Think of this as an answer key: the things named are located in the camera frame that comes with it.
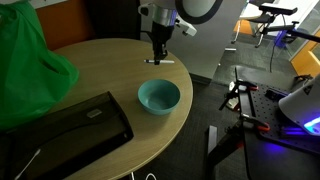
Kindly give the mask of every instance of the floor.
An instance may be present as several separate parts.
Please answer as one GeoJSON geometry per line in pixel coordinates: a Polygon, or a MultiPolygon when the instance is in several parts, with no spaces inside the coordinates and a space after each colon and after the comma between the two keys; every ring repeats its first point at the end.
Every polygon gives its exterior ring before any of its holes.
{"type": "MultiPolygon", "coordinates": [[[[228,91],[228,84],[235,79],[236,65],[254,67],[269,71],[272,40],[264,40],[257,49],[257,39],[250,35],[239,35],[238,41],[231,45],[237,50],[226,51],[221,59],[211,84],[193,82],[194,99],[188,119],[174,141],[159,156],[136,171],[135,180],[144,180],[153,173],[158,180],[201,180],[205,175],[207,154],[207,134],[209,125],[218,128],[218,140],[225,134],[225,128],[232,126],[238,113],[218,108],[228,91]]],[[[276,49],[272,71],[295,74],[288,61],[288,52],[276,49]]],[[[238,149],[215,168],[217,180],[247,180],[244,150],[238,149]]]]}
{"type": "MultiPolygon", "coordinates": [[[[270,71],[270,61],[273,50],[273,40],[263,39],[259,48],[254,46],[258,43],[258,38],[251,35],[239,34],[237,42],[228,47],[236,48],[236,51],[225,51],[217,68],[213,82],[228,84],[235,80],[234,68],[236,65],[253,67],[264,71],[270,71]]],[[[291,53],[285,48],[274,47],[271,63],[272,72],[284,72],[286,74],[296,74],[289,59],[291,53]]]]}

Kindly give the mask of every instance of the white robot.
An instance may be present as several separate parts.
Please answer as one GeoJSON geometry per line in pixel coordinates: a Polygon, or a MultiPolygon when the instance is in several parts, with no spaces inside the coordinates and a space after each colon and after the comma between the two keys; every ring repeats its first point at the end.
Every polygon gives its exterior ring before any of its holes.
{"type": "Polygon", "coordinates": [[[320,136],[320,74],[300,89],[280,99],[279,108],[309,134],[320,136]]]}
{"type": "Polygon", "coordinates": [[[191,24],[201,24],[211,19],[218,11],[222,0],[154,0],[139,7],[139,13],[151,16],[152,30],[149,36],[153,42],[154,64],[167,56],[166,42],[171,38],[175,26],[183,34],[194,36],[197,30],[191,24]]]}

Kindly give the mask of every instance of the black cable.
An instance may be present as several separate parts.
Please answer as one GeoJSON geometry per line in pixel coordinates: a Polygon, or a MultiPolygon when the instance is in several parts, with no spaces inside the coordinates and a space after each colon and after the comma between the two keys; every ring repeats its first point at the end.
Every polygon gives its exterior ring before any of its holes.
{"type": "MultiPolygon", "coordinates": [[[[283,24],[284,24],[284,26],[286,26],[286,20],[285,20],[285,18],[284,18],[284,15],[283,14],[281,14],[282,15],[282,19],[283,19],[283,24]]],[[[279,40],[281,40],[282,38],[281,38],[281,34],[280,34],[280,36],[279,36],[279,39],[277,39],[277,41],[273,44],[273,47],[272,47],[272,52],[271,52],[271,58],[270,58],[270,72],[272,73],[272,59],[273,59],[273,54],[274,54],[274,48],[276,47],[276,44],[279,42],[279,40]]]]}

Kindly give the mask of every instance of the green bag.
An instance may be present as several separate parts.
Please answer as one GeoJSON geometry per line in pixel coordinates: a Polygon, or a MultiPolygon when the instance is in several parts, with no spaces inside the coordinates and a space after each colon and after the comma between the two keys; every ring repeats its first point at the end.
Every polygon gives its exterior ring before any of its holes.
{"type": "Polygon", "coordinates": [[[28,1],[0,4],[0,131],[44,115],[78,76],[65,57],[47,49],[28,1]]]}

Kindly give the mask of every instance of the chair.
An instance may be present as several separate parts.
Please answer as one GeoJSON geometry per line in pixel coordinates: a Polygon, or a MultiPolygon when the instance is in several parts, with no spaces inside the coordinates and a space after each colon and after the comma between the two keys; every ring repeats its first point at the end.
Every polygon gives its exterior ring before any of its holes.
{"type": "Polygon", "coordinates": [[[96,38],[140,40],[139,0],[84,0],[96,38]]]}
{"type": "MultiPolygon", "coordinates": [[[[251,0],[251,1],[249,1],[249,3],[256,5],[258,7],[263,3],[273,3],[273,2],[274,2],[274,0],[251,0]]],[[[263,30],[263,28],[265,28],[266,26],[268,26],[270,23],[272,23],[274,21],[274,17],[267,14],[266,12],[262,12],[260,17],[255,18],[255,19],[247,19],[247,21],[260,24],[259,27],[257,28],[257,30],[252,35],[253,37],[256,37],[257,33],[261,32],[263,30]]],[[[233,41],[231,41],[232,44],[234,44],[237,41],[240,27],[241,27],[241,20],[240,20],[240,23],[238,24],[236,37],[233,41]]],[[[259,42],[257,45],[255,45],[256,48],[258,48],[260,46],[262,38],[263,38],[263,34],[260,34],[259,42]]]]}

